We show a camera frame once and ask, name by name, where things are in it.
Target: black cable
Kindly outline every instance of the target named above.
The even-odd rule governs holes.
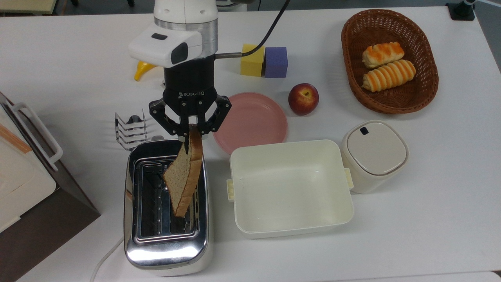
[[[265,42],[268,39],[268,37],[270,37],[270,34],[272,34],[273,29],[275,28],[275,26],[279,22],[280,17],[284,13],[284,11],[287,8],[287,5],[289,5],[290,1],[291,0],[286,0],[285,1],[284,5],[282,6],[282,9],[280,9],[279,14],[275,18],[275,21],[272,23],[272,26],[268,30],[268,33],[266,33],[266,35],[263,38],[263,40],[261,40],[261,42],[254,49],[252,49],[252,50],[250,50],[248,52],[245,52],[245,53],[222,53],[222,54],[215,54],[214,57],[216,59],[222,59],[222,58],[240,58],[240,57],[245,57],[245,56],[252,55],[253,53],[255,53],[257,50],[259,50],[259,48],[261,48],[265,44]]]

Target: toast rack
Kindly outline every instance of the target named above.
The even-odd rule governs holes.
[[[126,122],[115,112],[115,138],[118,144],[128,151],[132,151],[140,143],[147,141],[144,110],[142,119],[137,115],[132,115]]]

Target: purple sponge cube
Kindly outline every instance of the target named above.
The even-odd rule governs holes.
[[[287,48],[265,48],[265,78],[285,77],[287,75]]]

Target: slice of bread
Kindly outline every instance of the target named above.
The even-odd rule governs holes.
[[[194,124],[190,124],[188,154],[184,143],[176,159],[170,164],[163,179],[170,195],[174,216],[184,217],[195,192],[202,166],[202,136]]]

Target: red apple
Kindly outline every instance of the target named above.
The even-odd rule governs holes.
[[[297,115],[311,113],[318,105],[318,91],[310,83],[294,86],[289,93],[289,106]]]

